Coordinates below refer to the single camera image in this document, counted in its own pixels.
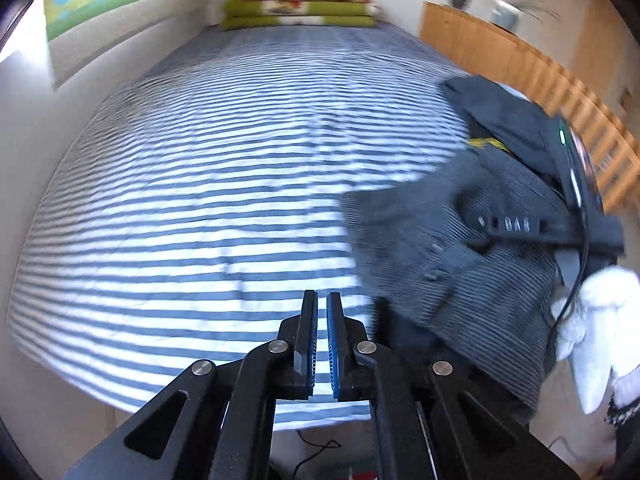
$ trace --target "stack of folded blankets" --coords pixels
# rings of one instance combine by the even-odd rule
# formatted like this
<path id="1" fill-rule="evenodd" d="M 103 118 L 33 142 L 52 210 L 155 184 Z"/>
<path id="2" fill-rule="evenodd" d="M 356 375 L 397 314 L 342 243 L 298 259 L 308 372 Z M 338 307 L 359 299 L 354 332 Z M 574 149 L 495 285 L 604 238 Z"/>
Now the stack of folded blankets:
<path id="1" fill-rule="evenodd" d="M 225 30 L 272 25 L 373 27 L 380 8 L 371 0 L 227 0 Z"/>

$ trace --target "triangular cutout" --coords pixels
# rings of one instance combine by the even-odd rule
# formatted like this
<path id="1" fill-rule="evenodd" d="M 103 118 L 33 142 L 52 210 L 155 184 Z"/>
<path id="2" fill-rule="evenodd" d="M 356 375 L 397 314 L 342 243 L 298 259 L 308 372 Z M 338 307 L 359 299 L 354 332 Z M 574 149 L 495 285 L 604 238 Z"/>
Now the triangular cutout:
<path id="1" fill-rule="evenodd" d="M 187 394 L 175 392 L 153 415 L 126 436 L 124 445 L 153 460 L 160 460 L 186 401 Z"/>
<path id="2" fill-rule="evenodd" d="M 516 438 L 469 393 L 458 394 L 458 402 L 482 453 L 491 458 L 516 446 Z"/>

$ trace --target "striped bed sheet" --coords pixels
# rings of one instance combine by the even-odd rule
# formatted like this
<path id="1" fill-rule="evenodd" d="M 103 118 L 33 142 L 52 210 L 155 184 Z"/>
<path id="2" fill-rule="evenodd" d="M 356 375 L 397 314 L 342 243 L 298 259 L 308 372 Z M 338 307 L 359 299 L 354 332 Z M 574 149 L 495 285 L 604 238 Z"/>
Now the striped bed sheet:
<path id="1" fill-rule="evenodd" d="M 325 297 L 368 319 L 337 197 L 415 180 L 466 126 L 460 70 L 399 28 L 206 28 L 120 86 L 60 163 L 15 274 L 17 345 L 135 412 L 193 361 L 242 358 L 318 291 L 308 402 L 276 430 L 367 418 L 332 397 Z"/>

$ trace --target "slatted wooden furniture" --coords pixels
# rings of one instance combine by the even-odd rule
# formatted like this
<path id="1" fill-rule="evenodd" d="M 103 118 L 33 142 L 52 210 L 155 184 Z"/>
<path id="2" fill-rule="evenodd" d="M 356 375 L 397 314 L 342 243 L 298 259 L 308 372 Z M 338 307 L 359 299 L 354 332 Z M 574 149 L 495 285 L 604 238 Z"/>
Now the slatted wooden furniture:
<path id="1" fill-rule="evenodd" d="M 463 70 L 505 83 L 548 114 L 561 112 L 596 167 L 607 212 L 640 187 L 640 149 L 622 121 L 567 69 L 529 43 L 452 7 L 425 3 L 420 39 Z"/>

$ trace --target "silver rivet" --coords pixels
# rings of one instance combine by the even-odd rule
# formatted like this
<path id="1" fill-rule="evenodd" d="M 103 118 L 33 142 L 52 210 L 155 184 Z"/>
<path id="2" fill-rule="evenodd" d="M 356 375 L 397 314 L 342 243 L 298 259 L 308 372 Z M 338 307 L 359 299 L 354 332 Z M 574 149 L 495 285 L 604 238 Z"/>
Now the silver rivet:
<path id="1" fill-rule="evenodd" d="M 288 343 L 282 339 L 274 339 L 269 343 L 269 352 L 272 354 L 282 354 L 287 348 L 289 348 Z"/>
<path id="2" fill-rule="evenodd" d="M 437 375 L 449 375 L 453 371 L 453 366 L 446 361 L 436 361 L 433 364 L 433 371 Z"/>
<path id="3" fill-rule="evenodd" d="M 210 371 L 213 370 L 213 364 L 210 361 L 202 360 L 194 362 L 193 366 L 191 366 L 191 371 L 195 375 L 207 375 Z"/>
<path id="4" fill-rule="evenodd" d="M 356 348 L 361 354 L 373 354 L 378 347 L 372 341 L 360 341 Z"/>

